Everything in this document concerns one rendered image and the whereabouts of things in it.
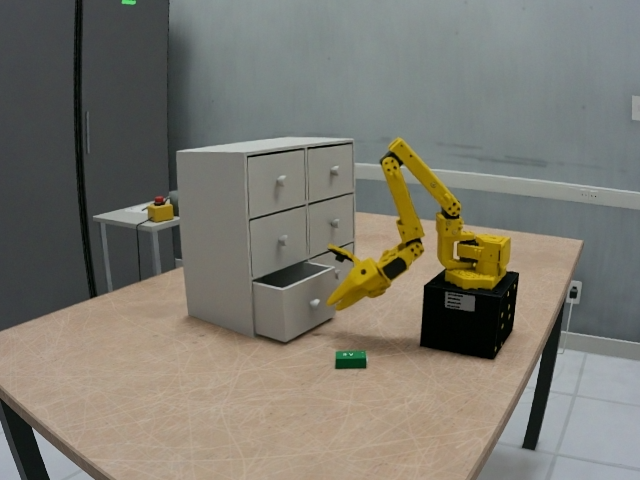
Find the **grey chest of drawers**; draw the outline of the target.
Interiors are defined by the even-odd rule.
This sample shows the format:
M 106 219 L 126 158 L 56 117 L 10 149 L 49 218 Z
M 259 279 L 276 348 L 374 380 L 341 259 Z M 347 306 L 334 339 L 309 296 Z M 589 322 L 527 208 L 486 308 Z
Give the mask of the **grey chest of drawers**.
M 350 243 L 355 256 L 355 139 L 332 138 L 341 140 L 307 140 L 279 144 L 299 139 L 308 138 L 285 137 L 176 152 L 188 315 L 253 338 L 260 335 L 255 332 L 252 280 L 301 261 L 310 262 L 311 257 L 329 251 L 326 248 L 309 255 L 308 203 L 352 194 L 353 239 L 334 246 Z M 275 144 L 279 145 L 272 146 Z M 308 200 L 307 147 L 331 144 L 350 144 L 353 155 L 353 189 Z M 305 157 L 305 201 L 249 215 L 247 156 L 283 150 L 301 150 Z M 296 206 L 304 207 L 306 213 L 307 256 L 252 276 L 249 219 Z

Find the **green 9v battery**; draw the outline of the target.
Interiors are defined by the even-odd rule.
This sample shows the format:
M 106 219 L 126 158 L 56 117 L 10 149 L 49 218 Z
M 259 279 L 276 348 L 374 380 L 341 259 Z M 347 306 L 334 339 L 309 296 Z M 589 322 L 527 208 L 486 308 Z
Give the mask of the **green 9v battery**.
M 335 351 L 335 369 L 360 369 L 368 364 L 366 351 Z

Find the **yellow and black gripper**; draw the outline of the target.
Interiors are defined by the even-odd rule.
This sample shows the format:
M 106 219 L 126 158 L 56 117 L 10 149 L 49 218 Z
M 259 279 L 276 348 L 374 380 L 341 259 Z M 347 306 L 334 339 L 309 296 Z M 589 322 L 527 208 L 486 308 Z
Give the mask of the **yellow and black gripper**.
M 328 250 L 336 254 L 335 260 L 343 263 L 344 259 L 347 259 L 354 262 L 356 266 L 351 269 L 346 279 L 328 298 L 326 305 L 334 305 L 342 299 L 335 306 L 335 310 L 342 310 L 353 305 L 366 295 L 368 298 L 378 297 L 385 293 L 386 287 L 389 288 L 391 286 L 391 283 L 375 267 L 377 262 L 371 257 L 359 262 L 359 259 L 349 251 L 331 244 L 328 244 L 328 247 L 331 248 L 327 248 Z

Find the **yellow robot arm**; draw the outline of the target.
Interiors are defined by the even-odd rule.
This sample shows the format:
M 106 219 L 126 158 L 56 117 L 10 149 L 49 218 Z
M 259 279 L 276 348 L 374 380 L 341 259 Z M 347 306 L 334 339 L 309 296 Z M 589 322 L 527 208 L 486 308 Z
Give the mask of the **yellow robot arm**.
M 506 275 L 506 266 L 500 269 L 499 265 L 501 243 L 508 237 L 487 234 L 475 237 L 472 231 L 461 231 L 464 222 L 460 217 L 460 202 L 402 138 L 398 137 L 388 148 L 390 151 L 382 156 L 380 163 L 400 217 L 395 221 L 402 241 L 384 250 L 375 267 L 390 283 L 409 270 L 411 261 L 424 252 L 421 238 L 425 234 L 400 168 L 404 164 L 441 205 L 441 212 L 436 213 L 437 258 L 447 269 L 445 281 L 467 290 L 492 290 Z M 456 241 L 460 241 L 457 243 L 459 259 L 454 258 Z

